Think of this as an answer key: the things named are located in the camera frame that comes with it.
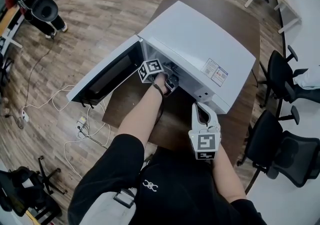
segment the wrist strap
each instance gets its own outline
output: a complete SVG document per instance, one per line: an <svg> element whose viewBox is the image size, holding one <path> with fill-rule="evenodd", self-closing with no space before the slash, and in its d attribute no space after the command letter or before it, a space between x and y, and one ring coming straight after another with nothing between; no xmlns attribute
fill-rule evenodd
<svg viewBox="0 0 320 225"><path fill-rule="evenodd" d="M152 82L152 85L154 86L155 89L157 89L157 90L160 92L162 99L164 99L165 95L164 95L164 93L162 92L160 86L157 85L154 81Z"/></svg>

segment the wooden floor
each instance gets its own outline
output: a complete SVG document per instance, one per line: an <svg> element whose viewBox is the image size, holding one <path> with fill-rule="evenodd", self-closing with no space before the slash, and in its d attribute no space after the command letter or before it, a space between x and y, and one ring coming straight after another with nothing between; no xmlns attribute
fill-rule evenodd
<svg viewBox="0 0 320 225"><path fill-rule="evenodd" d="M52 51L37 65L32 74L27 104L35 106L42 105L65 86L75 85L113 49L142 30L162 0L55 1L69 30L58 33ZM283 50L282 37L277 32L280 28L278 13L263 0L254 0L247 9L244 8L247 0L228 1L259 20L260 60L267 66L272 51ZM26 22L22 24L14 39L23 45L23 49L11 45L8 50L15 62L10 71L11 82L5 88L5 96L10 100L12 114L18 117L26 101L31 68L48 51L52 42ZM262 71L259 72L259 78L263 78ZM262 112L259 101L264 98L264 90L263 86L259 87L253 108L253 123ZM54 100L58 109L67 103L65 96L66 92L61 92ZM19 166L38 170L37 158L40 155L45 157L43 163L46 172L60 167L62 172L55 177L54 182L67 189L68 194L53 194L63 209L62 217L56 219L55 223L67 224L66 210L80 177L65 160L64 144L77 140L76 121L80 116L87 115L87 108L78 103L70 103L63 111L58 112L50 102L41 109L28 107L26 112L30 116L30 122L24 125L23 130L15 125L12 118L0 118L0 157L6 167L12 170ZM92 132L101 126L102 114L101 107L90 112ZM111 131L107 146L114 137L115 130ZM105 126L95 139L104 144L108 134L109 127ZM94 165L104 151L105 148L87 139L66 145L66 156L81 175ZM241 169L237 171L244 180L253 174L252 169Z"/></svg>

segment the hand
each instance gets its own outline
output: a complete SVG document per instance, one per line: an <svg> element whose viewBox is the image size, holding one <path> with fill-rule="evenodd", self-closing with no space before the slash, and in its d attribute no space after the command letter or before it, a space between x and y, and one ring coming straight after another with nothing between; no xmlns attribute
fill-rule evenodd
<svg viewBox="0 0 320 225"><path fill-rule="evenodd" d="M164 95L168 92L168 88L166 87L166 79L167 76L160 72L154 80L154 83L160 87Z"/></svg>

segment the white logo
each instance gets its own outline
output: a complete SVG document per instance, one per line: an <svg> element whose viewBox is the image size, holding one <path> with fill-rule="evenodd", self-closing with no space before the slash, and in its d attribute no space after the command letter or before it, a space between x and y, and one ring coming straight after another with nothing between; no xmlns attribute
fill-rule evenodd
<svg viewBox="0 0 320 225"><path fill-rule="evenodd" d="M213 137L210 136L208 139L205 139L204 137L200 138L200 146L201 148L209 148L210 147L210 140L212 140Z"/></svg>
<svg viewBox="0 0 320 225"><path fill-rule="evenodd" d="M201 153L201 154L200 154L200 157L201 157L201 158L206 158L206 159L208 159L208 158L211 158L212 155L207 155L206 153Z"/></svg>
<svg viewBox="0 0 320 225"><path fill-rule="evenodd" d="M156 189L154 189L154 187L157 187L157 185L153 184L152 182L147 181L146 179L144 180L144 182L142 183L143 186L147 187L149 190L153 190L154 192L157 192Z"/></svg>

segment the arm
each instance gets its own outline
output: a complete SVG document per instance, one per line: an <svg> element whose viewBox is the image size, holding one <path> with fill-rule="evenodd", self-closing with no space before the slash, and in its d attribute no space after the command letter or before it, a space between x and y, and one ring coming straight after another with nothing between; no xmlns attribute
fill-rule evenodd
<svg viewBox="0 0 320 225"><path fill-rule="evenodd" d="M160 73L154 81L164 94L167 92L165 81L166 76L163 73ZM128 134L135 136L145 147L155 126L161 102L162 96L160 92L151 85L140 102L125 116L117 135Z"/></svg>
<svg viewBox="0 0 320 225"><path fill-rule="evenodd" d="M217 191L229 202L247 199L245 190L237 176L225 149L220 144L213 160L213 179Z"/></svg>

